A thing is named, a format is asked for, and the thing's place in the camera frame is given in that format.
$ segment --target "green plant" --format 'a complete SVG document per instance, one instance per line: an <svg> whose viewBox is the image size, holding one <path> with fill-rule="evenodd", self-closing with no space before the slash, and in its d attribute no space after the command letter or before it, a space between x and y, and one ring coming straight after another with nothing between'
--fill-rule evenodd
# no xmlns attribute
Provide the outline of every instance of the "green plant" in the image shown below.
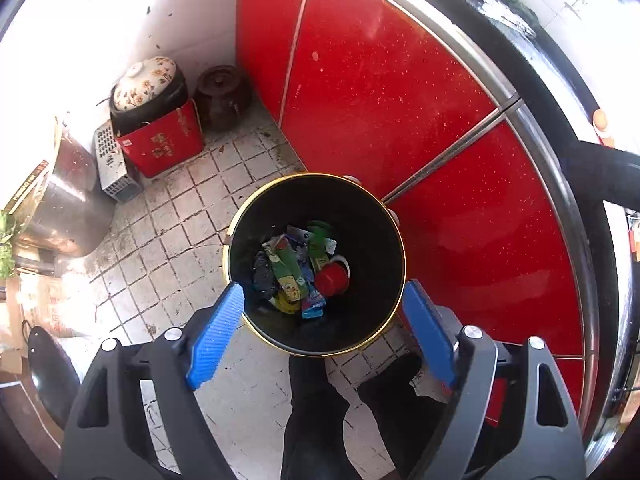
<svg viewBox="0 0 640 480"><path fill-rule="evenodd" d="M12 216L0 211L0 278L8 278L14 273L14 250L11 245L14 231Z"/></svg>

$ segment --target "shoe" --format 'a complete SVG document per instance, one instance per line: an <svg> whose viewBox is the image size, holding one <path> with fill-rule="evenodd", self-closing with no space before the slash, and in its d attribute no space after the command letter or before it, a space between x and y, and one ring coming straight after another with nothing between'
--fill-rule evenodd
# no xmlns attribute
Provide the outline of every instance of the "shoe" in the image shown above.
<svg viewBox="0 0 640 480"><path fill-rule="evenodd" d="M408 384L420 371L422 359L418 354L409 353L400 356L383 372L363 382L356 388L360 400L365 404L392 394L399 386Z"/></svg>

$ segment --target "metal grate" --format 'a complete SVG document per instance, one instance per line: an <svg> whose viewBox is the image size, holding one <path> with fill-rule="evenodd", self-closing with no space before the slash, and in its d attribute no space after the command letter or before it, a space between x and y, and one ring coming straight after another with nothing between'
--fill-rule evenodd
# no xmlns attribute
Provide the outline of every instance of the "metal grate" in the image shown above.
<svg viewBox="0 0 640 480"><path fill-rule="evenodd" d="M113 137L113 128L111 121L104 123L95 133L95 148L98 158L105 158L113 152L120 150L115 137Z"/></svg>
<svg viewBox="0 0 640 480"><path fill-rule="evenodd" d="M102 190L120 203L141 192L137 171L127 161L113 137L111 121L107 121L95 131L94 142Z"/></svg>

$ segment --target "black pants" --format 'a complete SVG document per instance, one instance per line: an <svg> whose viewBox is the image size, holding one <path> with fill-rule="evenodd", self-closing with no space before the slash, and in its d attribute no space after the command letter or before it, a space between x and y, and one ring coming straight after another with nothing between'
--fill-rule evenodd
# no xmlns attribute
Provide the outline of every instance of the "black pants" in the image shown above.
<svg viewBox="0 0 640 480"><path fill-rule="evenodd" d="M281 480L360 480L344 449L342 422L349 403L326 379L323 360L290 358L292 413L284 434ZM318 377L324 375L324 381ZM437 427L445 404L398 384L363 399L378 424L386 451L405 479ZM484 425L470 469L482 465L493 428Z"/></svg>

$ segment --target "stainless steel pot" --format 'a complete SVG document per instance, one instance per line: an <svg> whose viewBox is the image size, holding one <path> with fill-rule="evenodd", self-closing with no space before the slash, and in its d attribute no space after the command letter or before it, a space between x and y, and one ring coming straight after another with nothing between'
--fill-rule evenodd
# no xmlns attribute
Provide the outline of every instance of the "stainless steel pot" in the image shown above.
<svg viewBox="0 0 640 480"><path fill-rule="evenodd" d="M13 208L20 240L86 256L109 231L115 202L100 189L94 157L61 128L52 161Z"/></svg>

